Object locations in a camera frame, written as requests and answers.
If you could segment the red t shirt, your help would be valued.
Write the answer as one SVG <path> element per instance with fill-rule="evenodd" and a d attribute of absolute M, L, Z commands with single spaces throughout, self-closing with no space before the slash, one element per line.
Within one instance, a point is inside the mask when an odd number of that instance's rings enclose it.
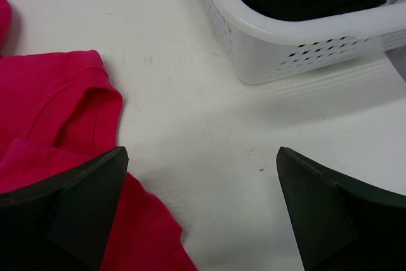
<path fill-rule="evenodd" d="M 72 51 L 1 59 L 1 194 L 116 147 L 122 96 L 100 55 Z M 128 171 L 99 270 L 194 270 L 181 226 Z"/>

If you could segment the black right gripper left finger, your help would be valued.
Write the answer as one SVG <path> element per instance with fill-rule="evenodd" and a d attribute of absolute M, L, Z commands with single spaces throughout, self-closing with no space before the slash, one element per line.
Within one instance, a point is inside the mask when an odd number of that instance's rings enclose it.
<path fill-rule="evenodd" d="M 128 161 L 116 147 L 1 194 L 1 270 L 99 270 Z"/>

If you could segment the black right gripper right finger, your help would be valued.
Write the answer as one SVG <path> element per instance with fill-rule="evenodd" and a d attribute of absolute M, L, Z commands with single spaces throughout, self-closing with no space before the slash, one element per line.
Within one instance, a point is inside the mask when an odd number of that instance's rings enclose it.
<path fill-rule="evenodd" d="M 277 173 L 305 270 L 405 270 L 405 196 L 282 147 Z"/>

